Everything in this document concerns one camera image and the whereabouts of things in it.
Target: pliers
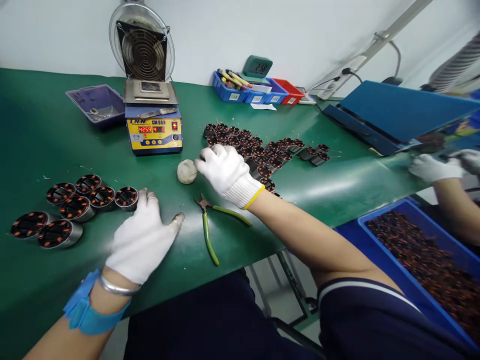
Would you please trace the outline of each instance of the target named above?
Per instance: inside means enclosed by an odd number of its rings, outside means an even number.
[[[201,201],[198,201],[195,198],[193,198],[193,200],[195,200],[195,202],[201,207],[201,211],[203,213],[203,234],[205,235],[205,242],[206,242],[206,247],[208,249],[208,253],[211,256],[211,259],[212,259],[213,263],[216,266],[219,266],[220,265],[219,259],[217,258],[217,255],[215,255],[214,248],[212,247],[212,243],[210,242],[209,221],[208,221],[208,217],[207,217],[207,208],[210,207],[210,208],[213,208],[214,210],[218,210],[218,211],[221,211],[223,213],[233,215],[234,217],[242,220],[249,227],[253,226],[253,224],[247,218],[240,215],[238,212],[229,210],[229,209],[221,207],[221,206],[212,205],[205,198],[205,196],[202,193],[200,193],[200,196],[201,196]]]

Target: green digital clock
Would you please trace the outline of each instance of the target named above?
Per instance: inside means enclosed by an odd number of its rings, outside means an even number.
[[[272,65],[273,61],[266,57],[250,55],[243,67],[243,73],[250,78],[263,79],[269,73]]]

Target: worker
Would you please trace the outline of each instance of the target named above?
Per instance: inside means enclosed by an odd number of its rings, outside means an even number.
[[[480,208],[460,182],[465,174],[480,175],[480,151],[461,150],[450,154],[447,163],[422,154],[412,161],[410,172],[433,185],[438,206],[425,209],[438,224],[480,255]]]
[[[195,166],[223,199],[258,217],[310,268],[318,286],[319,340],[327,359],[469,356],[456,338],[430,322],[392,279],[344,237],[264,190],[234,147],[205,148]],[[163,225],[157,197],[141,190],[135,214],[113,236],[112,254],[101,275],[85,278],[79,289],[86,291],[75,293],[66,314],[25,359],[97,359],[131,296],[166,256],[182,221],[178,214]],[[201,226],[197,221],[189,223]],[[244,241],[245,247],[255,245],[247,234]],[[124,359],[317,359],[279,335],[255,304],[244,275],[234,271],[132,316]]]

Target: marker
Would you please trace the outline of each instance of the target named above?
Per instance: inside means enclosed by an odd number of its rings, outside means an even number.
[[[248,81],[245,81],[244,79],[242,79],[240,76],[238,76],[236,73],[234,73],[233,71],[231,70],[226,70],[226,72],[228,73],[228,75],[230,75],[232,78],[234,78],[235,80],[238,80],[239,82],[241,82],[243,85],[245,86],[248,86],[249,88],[252,87],[252,85],[248,82]]]
[[[222,76],[223,76],[224,78],[226,78],[228,81],[231,81],[231,82],[234,83],[235,85],[238,85],[238,86],[239,86],[241,89],[243,89],[243,90],[247,90],[247,87],[246,87],[246,86],[242,85],[242,83],[241,83],[240,81],[231,78],[230,75],[228,75],[228,74],[225,72],[225,70],[217,69],[217,71],[218,71],[220,74],[222,74]]]

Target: yellow rubber band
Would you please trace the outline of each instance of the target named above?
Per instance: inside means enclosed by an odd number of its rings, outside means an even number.
[[[265,189],[265,185],[262,185],[260,190],[258,190],[256,192],[255,195],[253,195],[253,197],[251,198],[251,200],[248,202],[247,205],[245,205],[245,207],[242,209],[242,210],[247,210],[249,208],[250,205],[252,205],[252,203],[255,201],[255,199],[257,198],[257,196],[263,191],[263,189]]]

